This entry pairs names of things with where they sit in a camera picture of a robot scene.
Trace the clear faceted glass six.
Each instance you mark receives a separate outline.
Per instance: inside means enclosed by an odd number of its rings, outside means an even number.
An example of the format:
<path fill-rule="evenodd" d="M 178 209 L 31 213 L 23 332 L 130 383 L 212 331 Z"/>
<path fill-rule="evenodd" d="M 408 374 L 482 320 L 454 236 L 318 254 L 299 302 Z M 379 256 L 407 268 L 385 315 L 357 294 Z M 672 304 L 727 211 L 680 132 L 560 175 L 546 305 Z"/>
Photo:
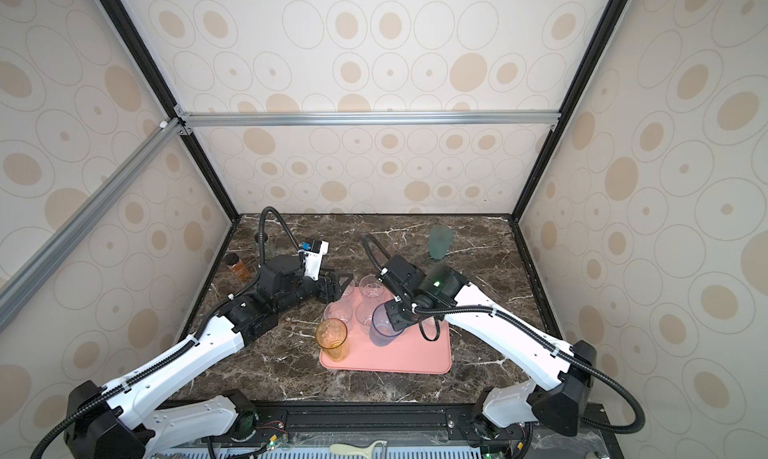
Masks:
<path fill-rule="evenodd" d="M 364 301 L 361 303 L 355 311 L 358 323 L 364 327 L 369 327 L 372 323 L 373 313 L 380 304 L 380 301 Z"/>

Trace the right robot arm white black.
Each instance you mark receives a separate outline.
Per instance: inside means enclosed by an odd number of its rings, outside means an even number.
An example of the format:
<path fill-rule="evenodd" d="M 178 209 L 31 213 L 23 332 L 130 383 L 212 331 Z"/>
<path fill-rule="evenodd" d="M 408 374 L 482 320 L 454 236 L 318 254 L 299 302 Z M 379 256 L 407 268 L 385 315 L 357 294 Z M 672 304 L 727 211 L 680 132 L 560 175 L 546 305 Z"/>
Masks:
<path fill-rule="evenodd" d="M 468 331 L 517 364 L 529 379 L 493 387 L 478 400 L 478 421 L 505 428 L 536 421 L 563 436 L 579 432 L 593 386 L 592 375 L 571 364 L 592 366 L 596 349 L 544 333 L 491 300 L 460 272 L 441 265 L 425 273 L 400 255 L 380 268 L 378 280 L 393 294 L 385 304 L 397 331 L 431 317 Z"/>

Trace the blue tall plastic tumbler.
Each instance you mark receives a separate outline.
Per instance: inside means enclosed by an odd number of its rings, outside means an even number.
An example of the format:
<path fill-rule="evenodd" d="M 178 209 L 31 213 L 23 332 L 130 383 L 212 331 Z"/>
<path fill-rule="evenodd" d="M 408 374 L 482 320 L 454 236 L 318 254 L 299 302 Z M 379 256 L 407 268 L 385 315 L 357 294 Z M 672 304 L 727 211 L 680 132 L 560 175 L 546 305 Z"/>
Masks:
<path fill-rule="evenodd" d="M 394 328 L 387 314 L 386 304 L 379 304 L 373 311 L 369 328 L 369 339 L 377 347 L 391 344 L 402 334 Z"/>

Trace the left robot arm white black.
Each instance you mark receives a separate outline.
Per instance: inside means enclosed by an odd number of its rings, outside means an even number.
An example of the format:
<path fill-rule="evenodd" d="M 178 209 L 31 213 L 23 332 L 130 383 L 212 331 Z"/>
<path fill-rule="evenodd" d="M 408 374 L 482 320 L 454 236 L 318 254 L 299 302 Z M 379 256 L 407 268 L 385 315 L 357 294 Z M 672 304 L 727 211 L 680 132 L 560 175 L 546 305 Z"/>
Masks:
<path fill-rule="evenodd" d="M 256 277 L 229 295 L 197 331 L 161 355 L 103 386 L 87 381 L 69 396 L 67 416 L 54 433 L 75 458 L 149 458 L 205 436 L 220 436 L 254 415 L 240 392 L 162 408 L 162 403 L 221 360 L 255 342 L 280 316 L 310 299 L 339 300 L 352 274 L 322 264 L 325 241 L 300 244 L 292 255 L 265 261 Z"/>

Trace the clear faceted glass one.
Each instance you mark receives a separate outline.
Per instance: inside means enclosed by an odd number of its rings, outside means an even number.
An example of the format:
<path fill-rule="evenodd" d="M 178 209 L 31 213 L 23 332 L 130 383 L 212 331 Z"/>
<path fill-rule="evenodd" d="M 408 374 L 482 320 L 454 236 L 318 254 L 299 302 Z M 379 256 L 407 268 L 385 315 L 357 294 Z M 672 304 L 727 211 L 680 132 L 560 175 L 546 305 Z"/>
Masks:
<path fill-rule="evenodd" d="M 384 298 L 384 293 L 386 292 L 385 286 L 374 274 L 364 276 L 359 281 L 358 290 L 362 299 L 367 302 L 382 300 Z"/>

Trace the teal tall plastic tumbler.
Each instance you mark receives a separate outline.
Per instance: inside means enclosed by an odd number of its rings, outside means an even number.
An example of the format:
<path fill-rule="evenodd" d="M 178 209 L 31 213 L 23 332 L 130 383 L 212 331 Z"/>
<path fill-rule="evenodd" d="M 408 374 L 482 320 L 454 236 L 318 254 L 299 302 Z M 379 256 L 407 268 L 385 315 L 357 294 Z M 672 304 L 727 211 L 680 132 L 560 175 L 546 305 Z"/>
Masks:
<path fill-rule="evenodd" d="M 443 224 L 435 225 L 430 229 L 428 237 L 429 255 L 433 260 L 442 260 L 450 251 L 454 242 L 454 231 Z"/>

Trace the clear faceted glass two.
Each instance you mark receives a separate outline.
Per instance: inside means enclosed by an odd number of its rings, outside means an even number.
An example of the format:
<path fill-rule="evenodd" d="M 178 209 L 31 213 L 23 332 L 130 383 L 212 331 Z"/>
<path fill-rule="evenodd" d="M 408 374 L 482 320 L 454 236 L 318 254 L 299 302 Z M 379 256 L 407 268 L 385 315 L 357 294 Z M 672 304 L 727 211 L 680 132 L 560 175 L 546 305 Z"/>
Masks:
<path fill-rule="evenodd" d="M 349 325 L 354 318 L 354 307 L 347 302 L 333 302 L 325 308 L 323 318 L 325 320 L 339 319 Z"/>

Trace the clear faceted glass five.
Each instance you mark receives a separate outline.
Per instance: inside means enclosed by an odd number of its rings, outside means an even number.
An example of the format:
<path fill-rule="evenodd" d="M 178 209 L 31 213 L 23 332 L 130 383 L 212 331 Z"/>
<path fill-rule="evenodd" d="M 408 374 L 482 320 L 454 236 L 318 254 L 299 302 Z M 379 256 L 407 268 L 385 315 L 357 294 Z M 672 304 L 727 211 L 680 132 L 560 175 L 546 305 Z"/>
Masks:
<path fill-rule="evenodd" d="M 341 299 L 351 296 L 354 293 L 354 290 L 355 290 L 355 285 L 354 285 L 354 282 L 351 281 L 346 285 L 346 287 L 342 291 Z"/>

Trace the yellow tall plastic tumbler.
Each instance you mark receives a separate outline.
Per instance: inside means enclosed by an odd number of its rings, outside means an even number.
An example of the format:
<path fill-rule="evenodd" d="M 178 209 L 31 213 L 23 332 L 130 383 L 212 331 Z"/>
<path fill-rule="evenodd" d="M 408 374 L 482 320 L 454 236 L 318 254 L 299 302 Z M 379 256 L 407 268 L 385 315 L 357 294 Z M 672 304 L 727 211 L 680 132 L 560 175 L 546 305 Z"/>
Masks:
<path fill-rule="evenodd" d="M 322 321 L 315 330 L 315 342 L 330 360 L 340 362 L 349 355 L 348 328 L 336 318 Z"/>

